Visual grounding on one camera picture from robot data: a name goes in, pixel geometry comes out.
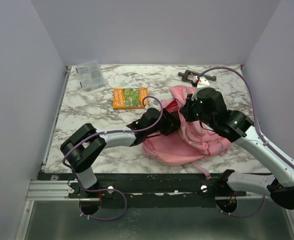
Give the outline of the pink student backpack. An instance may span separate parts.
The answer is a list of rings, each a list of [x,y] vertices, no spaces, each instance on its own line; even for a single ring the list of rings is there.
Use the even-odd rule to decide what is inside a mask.
[[[142,143],[142,153],[154,157],[169,166],[181,166],[192,163],[206,179],[211,175],[201,167],[199,160],[227,153],[231,142],[218,134],[204,129],[200,123],[187,122],[178,114],[180,129],[165,136],[155,136]]]

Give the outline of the orange green picture book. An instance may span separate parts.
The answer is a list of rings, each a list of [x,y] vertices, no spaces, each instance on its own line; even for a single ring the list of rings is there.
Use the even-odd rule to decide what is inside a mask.
[[[115,88],[113,91],[113,109],[143,109],[142,100],[148,96],[148,88]]]

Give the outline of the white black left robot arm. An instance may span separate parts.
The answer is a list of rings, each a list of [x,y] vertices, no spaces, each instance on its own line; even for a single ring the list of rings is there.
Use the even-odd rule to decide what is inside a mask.
[[[81,183],[81,193],[91,198],[98,190],[92,164],[104,149],[133,147],[153,136],[168,136],[179,128],[178,113],[150,108],[141,118],[123,129],[98,130],[86,123],[62,143],[60,151],[64,155],[63,163],[75,173]]]

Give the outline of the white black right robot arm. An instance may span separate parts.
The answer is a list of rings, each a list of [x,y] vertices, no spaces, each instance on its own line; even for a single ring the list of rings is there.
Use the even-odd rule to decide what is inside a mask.
[[[294,159],[267,139],[255,123],[238,110],[228,110],[223,96],[211,87],[188,93],[180,109],[187,122],[198,121],[216,134],[243,148],[269,171],[256,175],[226,170],[217,182],[217,191],[228,196],[232,192],[250,192],[271,198],[279,206],[294,209]]]

